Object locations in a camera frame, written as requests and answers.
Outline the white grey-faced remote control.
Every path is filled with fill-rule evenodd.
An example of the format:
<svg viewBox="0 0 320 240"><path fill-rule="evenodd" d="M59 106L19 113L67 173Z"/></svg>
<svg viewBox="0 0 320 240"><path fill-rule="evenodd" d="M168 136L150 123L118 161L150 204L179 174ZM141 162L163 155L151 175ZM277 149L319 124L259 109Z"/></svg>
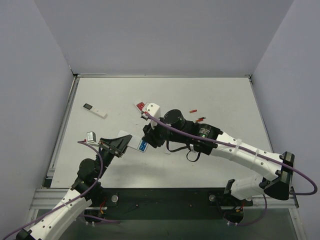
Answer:
<svg viewBox="0 0 320 240"><path fill-rule="evenodd" d="M134 135L132 133L129 133L129 132L126 132L126 131L123 131L123 130L120 130L117 134L117 137L123 137L123 136L126 136L126 135L132 135L132 139L130 140L129 144L128 144L128 147L131 148L131 149L134 149L134 150L137 150L141 153L145 153L146 150L147 150L147 147L148 147L148 143L147 143L147 147L145 148L145 151L142 152L140 151L140 146L141 146L141 143L143 141L143 139L137 135Z"/></svg>

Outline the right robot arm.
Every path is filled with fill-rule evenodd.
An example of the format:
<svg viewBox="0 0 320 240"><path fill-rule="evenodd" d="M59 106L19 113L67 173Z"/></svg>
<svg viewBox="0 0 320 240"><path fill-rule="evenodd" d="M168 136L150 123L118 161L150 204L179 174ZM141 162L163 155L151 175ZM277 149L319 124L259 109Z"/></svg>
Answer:
<svg viewBox="0 0 320 240"><path fill-rule="evenodd" d="M178 109L168 111L157 121L145 112L141 118L150 121L143 128L142 139L153 148L180 143L190 152L224 158L255 172L255 175L244 179L230 179L224 189L226 195L238 200L263 194L276 200L289 199L293 154L277 154L255 148L217 127L186 120Z"/></svg>

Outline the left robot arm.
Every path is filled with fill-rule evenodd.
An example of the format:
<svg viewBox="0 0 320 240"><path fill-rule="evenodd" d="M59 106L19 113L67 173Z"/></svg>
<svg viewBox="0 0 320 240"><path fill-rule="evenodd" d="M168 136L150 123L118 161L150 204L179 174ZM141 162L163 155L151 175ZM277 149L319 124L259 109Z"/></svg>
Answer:
<svg viewBox="0 0 320 240"><path fill-rule="evenodd" d="M104 189L99 179L115 157L122 157L132 138L131 134L127 134L112 139L101 138L99 142L79 141L79 144L91 148L96 153L96 158L82 160L76 180L60 202L51 211L34 221L31 228L23 226L15 238L58 240L86 208L101 203Z"/></svg>

